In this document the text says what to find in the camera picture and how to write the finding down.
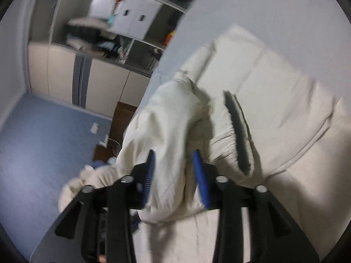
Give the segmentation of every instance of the beige cabinet door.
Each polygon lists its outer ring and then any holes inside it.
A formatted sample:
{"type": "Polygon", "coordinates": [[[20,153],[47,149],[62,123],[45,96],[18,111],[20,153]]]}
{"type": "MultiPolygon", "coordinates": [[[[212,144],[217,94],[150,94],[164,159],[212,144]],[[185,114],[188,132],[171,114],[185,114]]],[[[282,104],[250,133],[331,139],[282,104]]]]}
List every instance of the beige cabinet door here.
{"type": "Polygon", "coordinates": [[[90,68],[86,109],[113,117],[129,70],[93,59],[90,68]]]}
{"type": "Polygon", "coordinates": [[[72,83],[75,52],[50,45],[48,54],[49,95],[72,104],[72,83]]]}
{"type": "Polygon", "coordinates": [[[124,86],[120,102],[135,107],[139,106],[149,82],[150,78],[131,71],[124,86]]]}
{"type": "Polygon", "coordinates": [[[28,45],[29,81],[33,93],[49,95],[47,80],[47,43],[30,42],[28,45]]]}

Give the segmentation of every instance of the white cabinet door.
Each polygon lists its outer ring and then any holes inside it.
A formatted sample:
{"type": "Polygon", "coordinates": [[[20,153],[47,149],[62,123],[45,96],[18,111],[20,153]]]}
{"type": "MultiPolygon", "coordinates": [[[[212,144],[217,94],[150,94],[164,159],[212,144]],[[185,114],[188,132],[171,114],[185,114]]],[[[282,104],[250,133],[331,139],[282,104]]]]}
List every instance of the white cabinet door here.
{"type": "Polygon", "coordinates": [[[86,109],[113,117],[129,70],[93,59],[90,68],[86,109]]]}
{"type": "Polygon", "coordinates": [[[116,19],[110,31],[121,34],[128,34],[130,25],[134,22],[137,11],[143,0],[124,0],[118,7],[116,19]]]}
{"type": "Polygon", "coordinates": [[[149,82],[150,78],[131,71],[124,86],[120,102],[135,107],[139,106],[149,82]]]}
{"type": "Polygon", "coordinates": [[[72,104],[74,61],[74,51],[50,45],[48,55],[49,95],[69,104],[72,104]]]}
{"type": "Polygon", "coordinates": [[[144,39],[161,6],[162,4],[158,1],[143,0],[129,28],[128,34],[139,39],[144,39]]]}
{"type": "Polygon", "coordinates": [[[49,95],[47,80],[47,55],[49,45],[30,42],[28,45],[29,81],[33,93],[49,95]]]}

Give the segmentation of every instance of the baseboard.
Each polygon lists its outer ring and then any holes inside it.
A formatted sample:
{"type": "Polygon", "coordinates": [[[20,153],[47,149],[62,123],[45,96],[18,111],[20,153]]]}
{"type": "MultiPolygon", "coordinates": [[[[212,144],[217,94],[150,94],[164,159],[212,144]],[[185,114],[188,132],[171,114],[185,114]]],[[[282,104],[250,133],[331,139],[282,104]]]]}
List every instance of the baseboard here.
{"type": "Polygon", "coordinates": [[[9,102],[7,108],[4,110],[2,115],[0,116],[0,132],[7,121],[8,117],[10,116],[13,109],[16,107],[17,103],[20,101],[22,96],[25,94],[26,90],[22,88],[9,102]]]}
{"type": "Polygon", "coordinates": [[[107,116],[104,116],[104,115],[101,115],[101,114],[98,114],[98,113],[95,113],[95,112],[90,112],[84,108],[81,108],[81,107],[77,107],[77,106],[74,106],[74,105],[70,105],[70,104],[67,104],[63,101],[60,101],[60,100],[57,100],[57,99],[54,99],[52,97],[49,97],[49,96],[43,96],[43,95],[40,95],[40,94],[36,94],[34,92],[32,92],[32,95],[33,96],[36,96],[40,99],[43,99],[45,101],[49,101],[49,102],[53,102],[55,104],[58,104],[58,105],[61,105],[61,106],[64,106],[64,107],[67,107],[67,108],[70,108],[70,109],[73,109],[73,110],[76,110],[76,111],[80,111],[80,112],[84,112],[88,115],[92,115],[92,116],[95,116],[95,117],[99,117],[99,118],[104,118],[104,119],[108,119],[109,121],[112,120],[111,117],[107,117],[107,116]]]}

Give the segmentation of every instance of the blue rubber tip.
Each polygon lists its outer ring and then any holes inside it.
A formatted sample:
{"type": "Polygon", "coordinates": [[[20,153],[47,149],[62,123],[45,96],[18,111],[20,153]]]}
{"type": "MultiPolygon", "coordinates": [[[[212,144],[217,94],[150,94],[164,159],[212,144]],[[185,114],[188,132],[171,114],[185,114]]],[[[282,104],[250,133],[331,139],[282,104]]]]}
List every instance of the blue rubber tip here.
{"type": "Polygon", "coordinates": [[[206,209],[210,208],[210,196],[208,194],[208,185],[204,173],[203,162],[201,159],[200,151],[196,150],[193,153],[193,166],[195,172],[195,179],[199,185],[201,201],[206,209]]]}
{"type": "Polygon", "coordinates": [[[149,156],[147,157],[147,174],[143,187],[143,205],[146,205],[147,200],[149,199],[149,194],[151,191],[152,178],[155,170],[155,152],[150,150],[149,156]]]}

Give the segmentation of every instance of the blue floor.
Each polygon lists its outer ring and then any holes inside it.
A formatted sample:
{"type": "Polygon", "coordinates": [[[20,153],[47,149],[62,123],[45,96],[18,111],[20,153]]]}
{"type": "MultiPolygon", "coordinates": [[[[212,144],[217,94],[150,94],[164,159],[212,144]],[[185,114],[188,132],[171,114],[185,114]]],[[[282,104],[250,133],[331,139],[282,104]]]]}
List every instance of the blue floor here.
{"type": "Polygon", "coordinates": [[[0,222],[27,259],[59,214],[62,186],[91,163],[110,125],[31,95],[12,112],[0,133],[0,222]]]}

